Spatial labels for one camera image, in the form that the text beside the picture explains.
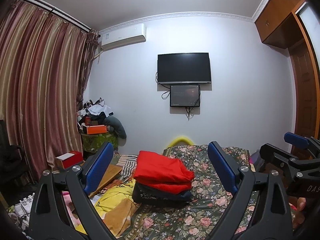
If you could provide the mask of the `person right hand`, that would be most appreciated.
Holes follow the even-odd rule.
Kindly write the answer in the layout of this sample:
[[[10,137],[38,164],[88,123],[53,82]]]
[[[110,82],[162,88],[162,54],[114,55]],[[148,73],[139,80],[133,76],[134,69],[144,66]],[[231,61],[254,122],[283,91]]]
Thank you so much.
[[[303,211],[304,207],[306,206],[306,198],[289,197],[289,202],[292,206],[294,206],[296,208],[294,221],[298,224],[303,223],[305,217],[304,217],[302,211]]]

